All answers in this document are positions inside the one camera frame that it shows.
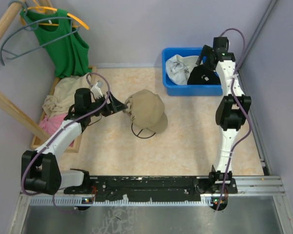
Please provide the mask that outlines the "black beanie hat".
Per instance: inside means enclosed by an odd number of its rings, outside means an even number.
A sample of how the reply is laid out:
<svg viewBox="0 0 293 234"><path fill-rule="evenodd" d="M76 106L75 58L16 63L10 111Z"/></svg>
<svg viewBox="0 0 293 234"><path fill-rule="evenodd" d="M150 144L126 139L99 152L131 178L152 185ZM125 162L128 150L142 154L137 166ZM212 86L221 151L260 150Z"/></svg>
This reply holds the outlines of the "black beanie hat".
<svg viewBox="0 0 293 234"><path fill-rule="evenodd" d="M187 81L187 85L220 85L220 78L217 74L199 65L193 68Z"/></svg>

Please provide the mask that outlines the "white cap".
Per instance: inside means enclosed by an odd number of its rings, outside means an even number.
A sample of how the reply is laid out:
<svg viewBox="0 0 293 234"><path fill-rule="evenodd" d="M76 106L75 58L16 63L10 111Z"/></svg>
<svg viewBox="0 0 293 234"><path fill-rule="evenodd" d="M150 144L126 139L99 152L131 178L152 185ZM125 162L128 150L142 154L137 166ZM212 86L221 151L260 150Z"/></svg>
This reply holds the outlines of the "white cap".
<svg viewBox="0 0 293 234"><path fill-rule="evenodd" d="M166 61L166 73L168 78L176 85L187 85L188 79L194 67L197 66L199 56L174 55Z"/></svg>

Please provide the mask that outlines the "blue plastic bin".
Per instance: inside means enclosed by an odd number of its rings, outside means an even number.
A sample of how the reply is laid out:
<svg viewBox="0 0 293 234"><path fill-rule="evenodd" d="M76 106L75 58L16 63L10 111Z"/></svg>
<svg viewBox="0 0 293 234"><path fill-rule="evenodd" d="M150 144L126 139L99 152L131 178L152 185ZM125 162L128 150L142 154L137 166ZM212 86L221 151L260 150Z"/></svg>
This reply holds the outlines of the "blue plastic bin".
<svg viewBox="0 0 293 234"><path fill-rule="evenodd" d="M166 61L174 55L199 56L202 47L169 47L162 50L162 80L169 96L222 96L220 84L176 85L166 73Z"/></svg>

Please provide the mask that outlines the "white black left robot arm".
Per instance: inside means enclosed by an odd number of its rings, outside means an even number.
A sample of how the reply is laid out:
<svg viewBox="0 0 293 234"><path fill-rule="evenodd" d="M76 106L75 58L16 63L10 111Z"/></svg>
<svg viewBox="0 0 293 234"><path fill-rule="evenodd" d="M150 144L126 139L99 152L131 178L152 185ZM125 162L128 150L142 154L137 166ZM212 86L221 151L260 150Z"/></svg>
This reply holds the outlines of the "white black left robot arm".
<svg viewBox="0 0 293 234"><path fill-rule="evenodd" d="M21 157L21 189L26 195L54 195L58 190L75 187L85 194L92 187L85 170L61 171L58 159L68 146L89 126L91 118L107 117L127 109L110 92L94 98L91 90L80 88L74 95L75 103L69 109L59 129L34 151L25 151Z"/></svg>

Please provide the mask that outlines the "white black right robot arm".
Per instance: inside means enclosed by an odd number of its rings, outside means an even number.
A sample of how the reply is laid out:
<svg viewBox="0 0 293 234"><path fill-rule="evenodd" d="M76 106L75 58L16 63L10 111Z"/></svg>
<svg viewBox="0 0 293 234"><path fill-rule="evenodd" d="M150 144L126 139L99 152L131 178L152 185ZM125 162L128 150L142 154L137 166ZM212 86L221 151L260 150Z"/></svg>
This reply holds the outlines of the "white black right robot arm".
<svg viewBox="0 0 293 234"><path fill-rule="evenodd" d="M217 75L223 91L222 100L216 110L215 122L220 127L220 144L216 162L209 174L208 186L214 193L221 192L232 177L230 159L235 139L247 120L251 97L242 90L236 71L234 53L229 52L227 37L215 37L213 46L204 45L195 70L199 77Z"/></svg>

